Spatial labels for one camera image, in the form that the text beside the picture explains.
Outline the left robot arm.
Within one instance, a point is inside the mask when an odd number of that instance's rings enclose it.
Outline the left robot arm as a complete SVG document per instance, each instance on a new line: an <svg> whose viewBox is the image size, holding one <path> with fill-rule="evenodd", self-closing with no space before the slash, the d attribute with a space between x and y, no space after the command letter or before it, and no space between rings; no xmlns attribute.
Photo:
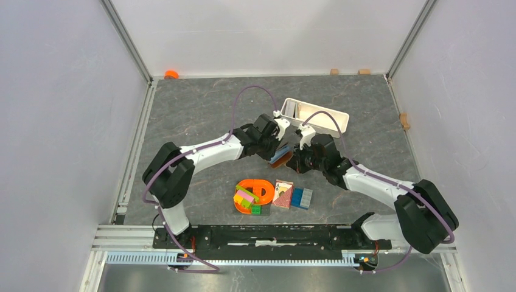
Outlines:
<svg viewBox="0 0 516 292"><path fill-rule="evenodd" d="M142 198L157 207L169 242L177 248L190 243L190 221L183 201L194 175L222 162L253 155L269 161L289 126L287 119L262 114L254 123L231 129L211 141L181 147L173 142L162 145L142 175Z"/></svg>

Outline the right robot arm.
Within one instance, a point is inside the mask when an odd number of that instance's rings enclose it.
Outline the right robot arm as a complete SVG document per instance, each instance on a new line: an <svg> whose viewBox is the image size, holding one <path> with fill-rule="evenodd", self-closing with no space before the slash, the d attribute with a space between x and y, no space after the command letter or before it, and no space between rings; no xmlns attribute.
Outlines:
<svg viewBox="0 0 516 292"><path fill-rule="evenodd" d="M367 248L377 239L403 238L412 248L429 254L440 244L455 242L459 220L433 182L390 178L342 156L329 134L296 133L300 141L287 167L299 174L319 171L331 185L362 193L395 210L393 218L372 214L353 229L355 246Z"/></svg>

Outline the white plastic tray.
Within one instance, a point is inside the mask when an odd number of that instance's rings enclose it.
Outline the white plastic tray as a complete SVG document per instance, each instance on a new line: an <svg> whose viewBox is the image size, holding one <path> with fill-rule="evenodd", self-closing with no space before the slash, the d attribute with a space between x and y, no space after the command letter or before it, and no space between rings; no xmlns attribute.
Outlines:
<svg viewBox="0 0 516 292"><path fill-rule="evenodd" d="M301 112L300 117L297 119L286 117L283 115L283 107L286 100L294 100L300 103L301 106ZM302 123L304 123L312 114L318 112L318 111L324 111L325 113L329 114L333 117L336 123L332 121L332 119L324 114L317 114L313 118L311 118L307 124L312 126L317 133L321 134L330 134L334 138L339 138L339 133L345 133L347 130L347 125L349 122L349 115L348 113L344 113L341 111L337 111L334 109L325 108L323 106L315 105L308 102L303 102L301 100L296 100L292 98L286 98L281 107L281 115L285 119L288 119L293 127L298 127Z"/></svg>

